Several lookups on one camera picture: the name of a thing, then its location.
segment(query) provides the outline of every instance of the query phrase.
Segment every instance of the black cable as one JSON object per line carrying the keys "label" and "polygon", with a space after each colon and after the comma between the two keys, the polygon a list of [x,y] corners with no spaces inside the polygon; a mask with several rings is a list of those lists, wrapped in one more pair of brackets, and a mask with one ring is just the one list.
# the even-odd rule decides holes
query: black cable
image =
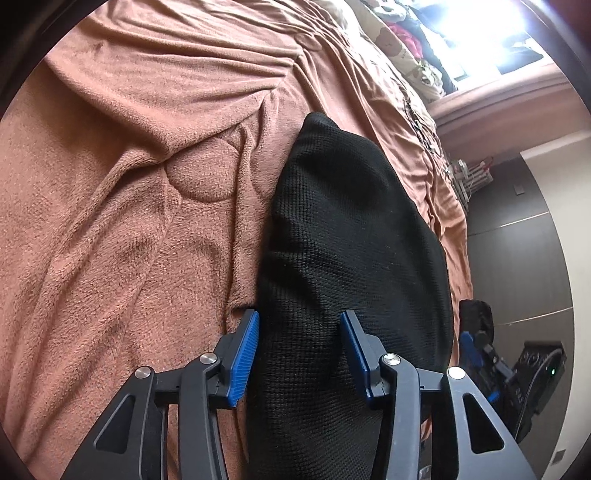
{"label": "black cable", "polygon": [[546,359],[542,362],[542,364],[538,367],[535,371],[534,376],[531,379],[530,386],[527,388],[527,392],[525,393],[525,397],[523,399],[523,404],[521,405],[521,410],[519,411],[519,417],[517,417],[517,426],[515,427],[515,434],[513,438],[517,440],[517,434],[519,433],[519,429],[521,428],[521,422],[523,421],[523,416],[525,415],[525,410],[527,408],[527,401],[529,400],[531,389],[535,384],[535,381],[538,379],[540,372],[548,366],[550,360],[552,360],[558,354],[562,354],[562,349],[557,348],[556,350],[552,350],[552,352],[546,357]]}

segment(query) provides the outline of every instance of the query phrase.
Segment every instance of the bed sheet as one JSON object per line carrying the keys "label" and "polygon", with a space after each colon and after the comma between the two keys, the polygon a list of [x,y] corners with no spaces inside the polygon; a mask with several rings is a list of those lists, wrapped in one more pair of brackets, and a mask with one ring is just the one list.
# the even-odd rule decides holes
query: bed sheet
{"label": "bed sheet", "polygon": [[[111,0],[29,77],[0,126],[0,420],[39,480],[135,368],[234,330],[311,111],[384,151],[443,245],[457,333],[462,208],[422,101],[368,48],[307,0]],[[220,419],[232,479],[242,413]]]}

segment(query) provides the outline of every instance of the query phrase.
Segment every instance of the electronic device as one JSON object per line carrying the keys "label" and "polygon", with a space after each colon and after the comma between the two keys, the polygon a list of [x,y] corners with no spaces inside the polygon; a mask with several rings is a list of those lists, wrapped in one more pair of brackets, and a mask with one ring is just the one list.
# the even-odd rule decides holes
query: electronic device
{"label": "electronic device", "polygon": [[566,354],[560,342],[525,342],[510,368],[483,330],[460,334],[460,366],[499,414],[517,442],[530,432],[564,373]]}

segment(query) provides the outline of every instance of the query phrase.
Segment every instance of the metal screw head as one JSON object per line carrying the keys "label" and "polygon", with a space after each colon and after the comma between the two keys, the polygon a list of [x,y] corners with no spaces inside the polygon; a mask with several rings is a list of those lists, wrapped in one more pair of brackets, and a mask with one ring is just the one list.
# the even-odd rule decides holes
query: metal screw head
{"label": "metal screw head", "polygon": [[214,364],[217,362],[217,355],[215,353],[204,353],[199,357],[199,361],[204,365]]}
{"label": "metal screw head", "polygon": [[464,370],[460,367],[450,367],[447,370],[447,373],[449,373],[449,376],[454,380],[461,380],[466,376],[466,372],[464,372]]}
{"label": "metal screw head", "polygon": [[382,359],[384,360],[385,364],[391,365],[392,367],[395,367],[396,365],[400,364],[400,357],[395,353],[386,353],[386,355],[384,355]]}
{"label": "metal screw head", "polygon": [[149,367],[139,367],[135,371],[135,378],[148,378],[152,374]]}

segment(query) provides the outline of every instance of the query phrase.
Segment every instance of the black knit fabric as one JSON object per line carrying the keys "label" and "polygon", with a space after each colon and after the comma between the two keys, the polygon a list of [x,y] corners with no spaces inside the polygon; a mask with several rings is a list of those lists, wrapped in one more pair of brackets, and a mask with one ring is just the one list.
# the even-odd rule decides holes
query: black knit fabric
{"label": "black knit fabric", "polygon": [[453,341],[444,253],[370,140],[311,113],[281,173],[258,274],[247,395],[249,479],[369,479],[381,413],[353,388],[339,318],[416,367]]}

